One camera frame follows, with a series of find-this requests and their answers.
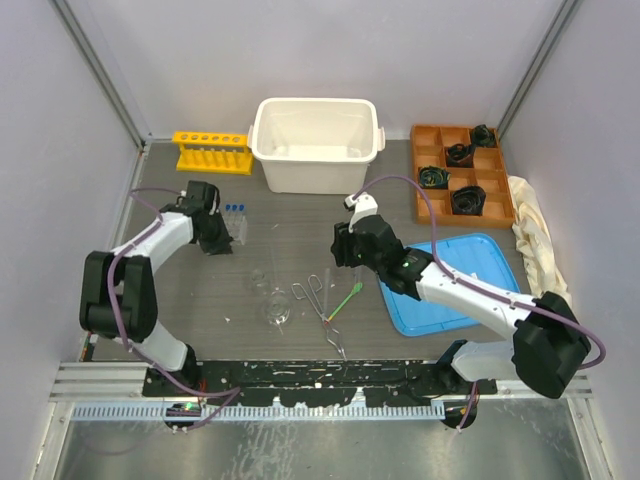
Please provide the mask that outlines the yellow test tube rack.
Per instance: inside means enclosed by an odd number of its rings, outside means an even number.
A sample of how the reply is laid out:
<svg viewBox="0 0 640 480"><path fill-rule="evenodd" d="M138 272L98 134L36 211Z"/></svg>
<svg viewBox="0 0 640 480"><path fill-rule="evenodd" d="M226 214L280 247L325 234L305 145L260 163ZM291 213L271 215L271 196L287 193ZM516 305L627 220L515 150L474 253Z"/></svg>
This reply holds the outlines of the yellow test tube rack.
<svg viewBox="0 0 640 480"><path fill-rule="evenodd" d="M176 131L177 171L249 176L253 155L248 136L236 133Z"/></svg>

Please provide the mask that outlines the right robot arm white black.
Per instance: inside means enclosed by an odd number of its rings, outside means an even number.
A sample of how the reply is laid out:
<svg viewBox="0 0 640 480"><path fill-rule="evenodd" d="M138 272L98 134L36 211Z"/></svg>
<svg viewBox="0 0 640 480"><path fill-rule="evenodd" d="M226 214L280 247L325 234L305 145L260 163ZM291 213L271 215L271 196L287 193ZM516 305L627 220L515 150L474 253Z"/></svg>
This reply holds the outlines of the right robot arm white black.
<svg viewBox="0 0 640 480"><path fill-rule="evenodd" d="M333 235L337 266L365 266L392 292L451 308L500 335L489 343L457 341L440 357L438 379L449 393L481 380L519 380L557 399L590 353L585 328L552 292L533 298L461 273L434 253L404 246L378 214L339 222Z"/></svg>

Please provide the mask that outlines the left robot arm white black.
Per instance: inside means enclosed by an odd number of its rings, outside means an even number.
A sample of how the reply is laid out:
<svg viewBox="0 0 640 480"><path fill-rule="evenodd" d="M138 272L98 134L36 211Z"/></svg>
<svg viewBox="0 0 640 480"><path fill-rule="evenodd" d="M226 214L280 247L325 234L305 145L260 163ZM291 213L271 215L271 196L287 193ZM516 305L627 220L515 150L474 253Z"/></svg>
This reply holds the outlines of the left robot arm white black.
<svg viewBox="0 0 640 480"><path fill-rule="evenodd" d="M194 393L200 372L194 349L159 319L156 271L180 248L195 244L206 255L230 254L232 237L220 212L220 190L189 181L176 200L127 243L93 251L85 259L79 323L83 330L132 349L159 372L178 396Z"/></svg>

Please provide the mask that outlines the clear acrylic tube rack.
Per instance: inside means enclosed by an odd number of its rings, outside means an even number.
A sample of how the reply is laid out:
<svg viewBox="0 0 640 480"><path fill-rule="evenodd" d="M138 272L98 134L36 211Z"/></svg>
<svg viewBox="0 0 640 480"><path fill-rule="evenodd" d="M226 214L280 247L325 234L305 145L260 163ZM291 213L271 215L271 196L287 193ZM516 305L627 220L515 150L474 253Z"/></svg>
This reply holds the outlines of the clear acrylic tube rack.
<svg viewBox="0 0 640 480"><path fill-rule="evenodd" d="M235 242L246 244L248 222L242 212L226 212L223 215L226 229Z"/></svg>

